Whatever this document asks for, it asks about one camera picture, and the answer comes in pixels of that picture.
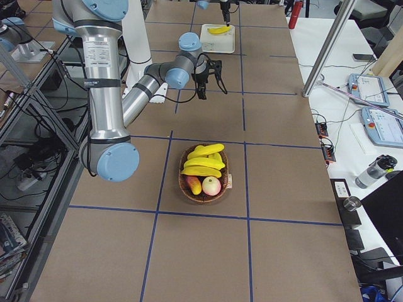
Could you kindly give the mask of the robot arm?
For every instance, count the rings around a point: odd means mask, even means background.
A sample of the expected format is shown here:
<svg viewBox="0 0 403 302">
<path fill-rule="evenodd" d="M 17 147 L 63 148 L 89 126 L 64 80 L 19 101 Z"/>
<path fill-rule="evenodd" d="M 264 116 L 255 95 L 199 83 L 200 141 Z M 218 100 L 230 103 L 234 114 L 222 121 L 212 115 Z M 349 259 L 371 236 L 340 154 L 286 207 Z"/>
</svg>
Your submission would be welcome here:
<svg viewBox="0 0 403 302">
<path fill-rule="evenodd" d="M 230 1 L 229 0 L 219 0 L 220 9 L 226 26 L 230 26 Z M 210 5 L 210 0 L 197 0 L 196 6 L 200 9 L 207 9 Z"/>
<path fill-rule="evenodd" d="M 221 78 L 221 62 L 202 51 L 196 33 L 179 38 L 179 54 L 171 62 L 150 57 L 140 1 L 54 1 L 54 28 L 82 39 L 84 87 L 89 94 L 92 128 L 79 156 L 100 178 L 121 182 L 136 171 L 139 152 L 127 126 L 164 84 L 182 89 L 189 81 L 205 98 L 210 75 Z"/>
</svg>

